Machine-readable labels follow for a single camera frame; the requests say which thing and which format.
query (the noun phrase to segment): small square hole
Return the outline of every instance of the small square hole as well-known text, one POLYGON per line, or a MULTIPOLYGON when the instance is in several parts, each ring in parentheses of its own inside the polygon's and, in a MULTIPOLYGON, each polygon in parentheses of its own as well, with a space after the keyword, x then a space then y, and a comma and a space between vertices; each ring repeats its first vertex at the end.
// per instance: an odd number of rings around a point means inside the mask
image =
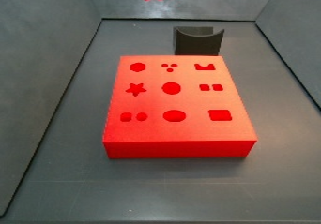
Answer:
POLYGON ((224 91, 224 86, 221 84, 215 84, 212 87, 215 91, 224 91))
POLYGON ((201 91, 211 91, 211 86, 208 84, 201 84, 200 89, 201 91))

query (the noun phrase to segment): star-shaped hole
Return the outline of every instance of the star-shaped hole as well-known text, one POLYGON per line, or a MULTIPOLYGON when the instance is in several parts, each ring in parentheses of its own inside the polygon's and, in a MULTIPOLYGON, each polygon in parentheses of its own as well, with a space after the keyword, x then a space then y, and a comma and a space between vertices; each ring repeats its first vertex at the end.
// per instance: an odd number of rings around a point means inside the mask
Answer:
POLYGON ((140 84, 130 84, 130 89, 126 90, 128 93, 133 93, 133 95, 137 97, 140 93, 146 92, 148 90, 144 88, 144 83, 140 84))

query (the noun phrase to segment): red shape sorter block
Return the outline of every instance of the red shape sorter block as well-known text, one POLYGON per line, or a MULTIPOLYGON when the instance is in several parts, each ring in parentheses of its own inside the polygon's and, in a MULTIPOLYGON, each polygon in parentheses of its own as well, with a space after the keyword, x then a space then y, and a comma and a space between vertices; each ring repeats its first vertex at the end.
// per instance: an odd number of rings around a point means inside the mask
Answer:
POLYGON ((124 56, 104 143, 110 158, 245 157, 257 141, 221 56, 124 56))

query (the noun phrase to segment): gray wall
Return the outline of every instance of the gray wall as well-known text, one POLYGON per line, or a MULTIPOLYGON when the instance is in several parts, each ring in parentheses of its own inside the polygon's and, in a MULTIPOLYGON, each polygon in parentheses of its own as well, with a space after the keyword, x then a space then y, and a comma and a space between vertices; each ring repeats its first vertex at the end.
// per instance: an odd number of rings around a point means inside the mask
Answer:
POLYGON ((92 0, 0 0, 0 216, 100 23, 92 0))
POLYGON ((321 107, 321 0, 271 0, 256 23, 321 107))
POLYGON ((255 21, 269 0, 93 0, 104 18, 255 21))

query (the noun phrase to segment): black arch-shaped block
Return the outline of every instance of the black arch-shaped block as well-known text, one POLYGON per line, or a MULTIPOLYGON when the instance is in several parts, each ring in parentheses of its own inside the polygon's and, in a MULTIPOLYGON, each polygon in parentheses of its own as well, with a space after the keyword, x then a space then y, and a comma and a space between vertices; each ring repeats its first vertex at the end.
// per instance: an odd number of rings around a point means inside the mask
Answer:
POLYGON ((225 29, 213 33, 213 27, 176 26, 176 55, 219 55, 225 29))

